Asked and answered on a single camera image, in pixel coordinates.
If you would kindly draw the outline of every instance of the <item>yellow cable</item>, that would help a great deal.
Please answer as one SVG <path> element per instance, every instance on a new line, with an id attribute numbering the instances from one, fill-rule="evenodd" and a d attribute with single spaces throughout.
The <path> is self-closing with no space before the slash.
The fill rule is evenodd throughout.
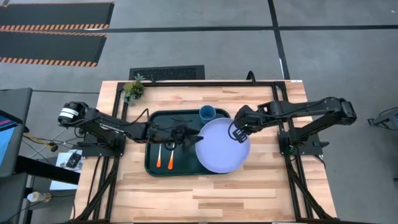
<path id="1" fill-rule="evenodd" d="M 50 145 L 50 144 L 47 144 L 46 142 L 43 142 L 43 141 L 41 141 L 40 139 L 37 139 L 37 138 L 35 138 L 35 137 L 32 137 L 32 136 L 28 136 L 28 135 L 24 135 L 24 137 L 25 138 L 27 138 L 27 139 L 30 139 L 31 141 L 33 141 L 33 142 L 38 142 L 38 143 L 40 143 L 40 144 L 43 144 L 43 145 L 46 145 L 47 147 L 52 147 L 52 145 Z"/>

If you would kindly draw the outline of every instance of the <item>blue cup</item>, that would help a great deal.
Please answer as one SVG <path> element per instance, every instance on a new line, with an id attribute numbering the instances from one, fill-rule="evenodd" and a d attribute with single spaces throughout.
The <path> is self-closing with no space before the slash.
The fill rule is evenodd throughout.
<path id="1" fill-rule="evenodd" d="M 207 124 L 216 117 L 216 109 L 210 105 L 202 106 L 199 110 L 199 115 L 201 122 Z"/>

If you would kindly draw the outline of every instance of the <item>gray floor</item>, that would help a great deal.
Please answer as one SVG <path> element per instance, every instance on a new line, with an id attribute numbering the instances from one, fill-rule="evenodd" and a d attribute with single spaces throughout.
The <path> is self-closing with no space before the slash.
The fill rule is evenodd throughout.
<path id="1" fill-rule="evenodd" d="M 272 24 L 267 1 L 261 0 L 115 2 L 112 28 Z M 398 24 L 397 1 L 274 2 L 280 26 Z M 331 142 L 324 152 L 338 216 L 349 221 L 396 223 L 398 188 L 392 178 L 398 176 L 397 134 L 370 128 L 366 119 L 397 106 L 398 30 L 281 34 L 290 77 L 304 81 L 308 99 L 343 97 L 352 101 L 358 114 L 354 125 L 320 134 Z M 273 31 L 110 34 L 96 68 L 0 63 L 0 88 L 99 91 L 103 80 L 126 80 L 132 67 L 200 64 L 205 65 L 207 79 L 240 79 L 248 70 L 253 70 L 257 79 L 282 78 Z M 71 131 L 57 126 L 62 105 L 79 100 L 95 106 L 97 97 L 34 93 L 27 125 L 34 136 L 72 138 Z M 22 145 L 21 154 L 30 157 L 34 151 Z M 54 156 L 48 149 L 42 154 Z M 56 217 L 52 222 L 65 221 L 71 208 L 70 202 L 65 202 L 36 210 L 33 223 L 46 223 L 43 217 L 49 215 Z"/>

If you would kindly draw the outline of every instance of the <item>potted plant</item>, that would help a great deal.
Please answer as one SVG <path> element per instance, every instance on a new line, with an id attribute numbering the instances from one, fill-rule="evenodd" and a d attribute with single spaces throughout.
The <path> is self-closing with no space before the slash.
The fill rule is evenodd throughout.
<path id="1" fill-rule="evenodd" d="M 133 105 L 135 100 L 141 98 L 142 94 L 144 94 L 144 85 L 141 83 L 141 81 L 145 80 L 145 78 L 139 73 L 134 78 L 136 79 L 136 81 L 133 81 L 131 83 L 126 83 L 123 86 L 124 88 L 123 100 L 129 105 Z"/>

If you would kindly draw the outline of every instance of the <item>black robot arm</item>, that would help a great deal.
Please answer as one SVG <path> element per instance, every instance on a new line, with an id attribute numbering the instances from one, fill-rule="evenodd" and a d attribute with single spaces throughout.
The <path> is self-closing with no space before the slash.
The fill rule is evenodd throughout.
<path id="1" fill-rule="evenodd" d="M 302 128 L 289 130 L 291 144 L 306 141 L 308 137 L 335 124 L 350 125 L 356 121 L 351 103 L 342 98 L 328 97 L 307 103 L 271 101 L 259 105 L 257 111 L 244 105 L 235 116 L 234 124 L 238 129 L 233 132 L 233 136 L 239 142 L 243 142 L 248 138 L 247 135 L 264 128 L 288 122 L 292 118 L 314 115 L 323 116 Z"/>
<path id="2" fill-rule="evenodd" d="M 66 128 L 73 127 L 84 130 L 96 137 L 97 144 L 101 147 L 110 149 L 117 146 L 121 135 L 138 143 L 172 143 L 174 144 L 173 148 L 179 144 L 189 146 L 203 139 L 196 136 L 199 131 L 188 128 L 187 122 L 184 121 L 175 121 L 176 125 L 166 128 L 137 120 L 128 123 L 95 108 L 90 108 L 83 102 L 66 103 L 58 117 L 58 122 Z"/>

